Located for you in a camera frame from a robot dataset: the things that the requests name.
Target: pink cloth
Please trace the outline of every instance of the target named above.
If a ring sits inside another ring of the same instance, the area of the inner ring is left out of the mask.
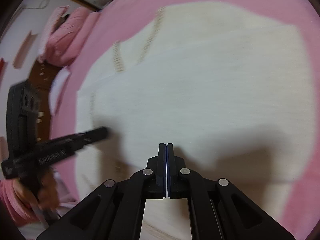
[[[72,64],[75,58],[79,55],[85,41],[93,30],[93,27],[96,24],[99,15],[99,12],[92,12],[85,19],[82,28],[79,30],[70,46],[67,48],[67,51],[61,56],[61,61],[64,63],[64,65]]]
[[[68,19],[50,35],[46,45],[45,59],[47,62],[55,66],[66,65],[61,56],[67,51],[89,14],[90,10],[86,7],[76,8]]]
[[[38,221],[33,211],[27,208],[16,196],[13,190],[13,180],[0,180],[0,199],[16,224],[21,227],[25,224]]]
[[[76,92],[91,65],[117,40],[127,40],[149,23],[162,6],[208,0],[114,0],[100,14],[82,52],[70,66],[73,71],[63,95],[60,111],[51,120],[51,138],[75,131]],[[296,25],[301,31],[312,65],[317,99],[320,99],[320,18],[308,0],[216,0],[254,13]],[[61,177],[78,199],[74,158],[57,165]],[[296,182],[281,224],[297,240],[305,239],[320,218],[320,136],[310,165]]]
[[[57,22],[59,21],[60,17],[68,10],[69,7],[70,5],[57,7],[49,17],[41,33],[41,38],[40,38],[40,44],[38,49],[38,61],[40,63],[43,63],[45,61],[46,52],[47,52],[46,45],[50,35],[53,33],[54,28]]]

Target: bed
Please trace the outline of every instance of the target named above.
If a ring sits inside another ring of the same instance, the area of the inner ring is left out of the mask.
[[[115,0],[101,13],[81,53],[70,65],[72,74],[66,84],[59,111],[51,119],[50,137],[74,133],[76,93],[92,64],[116,41],[135,35],[163,6],[192,1],[208,0]],[[313,71],[315,93],[319,102],[320,18],[308,0],[215,0],[228,2],[259,15],[296,25],[304,39]],[[286,203],[280,223],[296,239],[305,239],[320,216],[320,140],[316,138],[314,153],[303,176],[295,182]],[[57,165],[72,195],[79,199],[74,179],[75,160],[68,159]]]

